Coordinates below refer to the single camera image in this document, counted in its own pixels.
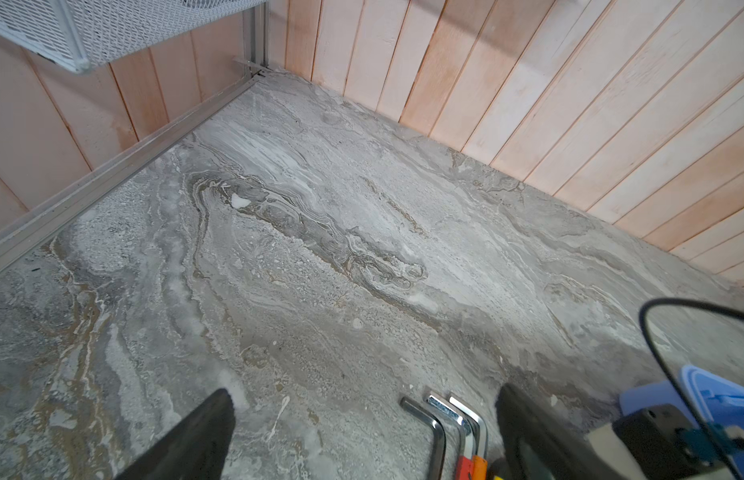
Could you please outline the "red screwdriver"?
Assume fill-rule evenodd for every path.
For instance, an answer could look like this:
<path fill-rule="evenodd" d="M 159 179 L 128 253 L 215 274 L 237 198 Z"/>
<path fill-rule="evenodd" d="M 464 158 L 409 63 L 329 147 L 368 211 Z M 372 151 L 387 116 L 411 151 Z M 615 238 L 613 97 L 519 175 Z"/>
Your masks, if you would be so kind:
<path fill-rule="evenodd" d="M 455 478 L 458 480 L 471 480 L 473 478 L 473 456 L 476 450 L 476 437 L 467 415 L 434 391 L 429 391 L 425 396 L 425 400 L 445 418 L 456 424 L 459 438 L 459 457 Z"/>

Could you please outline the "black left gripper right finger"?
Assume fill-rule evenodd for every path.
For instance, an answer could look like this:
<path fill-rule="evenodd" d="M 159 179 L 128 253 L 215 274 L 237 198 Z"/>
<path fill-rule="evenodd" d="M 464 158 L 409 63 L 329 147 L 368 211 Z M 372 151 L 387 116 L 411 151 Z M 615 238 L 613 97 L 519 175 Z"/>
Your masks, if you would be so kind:
<path fill-rule="evenodd" d="M 522 389 L 506 383 L 496 401 L 512 479 L 619 479 L 585 440 Z"/>

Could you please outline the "black hex key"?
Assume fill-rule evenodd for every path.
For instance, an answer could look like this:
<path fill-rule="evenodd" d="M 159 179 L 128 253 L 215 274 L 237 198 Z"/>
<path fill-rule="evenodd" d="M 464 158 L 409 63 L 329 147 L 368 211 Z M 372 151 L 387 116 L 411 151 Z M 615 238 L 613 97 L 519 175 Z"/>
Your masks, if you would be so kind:
<path fill-rule="evenodd" d="M 447 436 L 444 426 L 436 417 L 433 409 L 427 404 L 416 402 L 408 396 L 403 396 L 400 399 L 399 404 L 406 412 L 430 429 L 432 433 L 432 441 L 426 478 L 428 480 L 441 480 L 447 447 Z"/>

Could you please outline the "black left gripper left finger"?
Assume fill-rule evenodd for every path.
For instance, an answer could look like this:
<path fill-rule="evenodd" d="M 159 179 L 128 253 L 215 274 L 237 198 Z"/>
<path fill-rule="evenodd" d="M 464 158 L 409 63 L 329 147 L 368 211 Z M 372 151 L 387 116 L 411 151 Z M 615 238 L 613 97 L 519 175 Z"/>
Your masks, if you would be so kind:
<path fill-rule="evenodd" d="M 235 425 L 231 395 L 220 388 L 118 477 L 220 479 Z"/>

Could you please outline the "blue tool box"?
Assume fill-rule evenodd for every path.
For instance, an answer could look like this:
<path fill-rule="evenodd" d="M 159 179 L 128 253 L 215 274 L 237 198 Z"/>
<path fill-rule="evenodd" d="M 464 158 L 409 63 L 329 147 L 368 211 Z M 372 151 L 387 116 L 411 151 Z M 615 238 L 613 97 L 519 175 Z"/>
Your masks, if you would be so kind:
<path fill-rule="evenodd" d="M 693 365 L 682 367 L 680 374 L 680 385 L 691 400 L 692 408 L 686 406 L 678 392 L 666 380 L 639 386 L 620 394 L 622 417 L 643 408 L 671 404 L 681 410 L 695 426 L 699 424 L 692 415 L 693 412 L 697 412 L 707 424 L 735 425 L 744 429 L 743 386 Z"/>

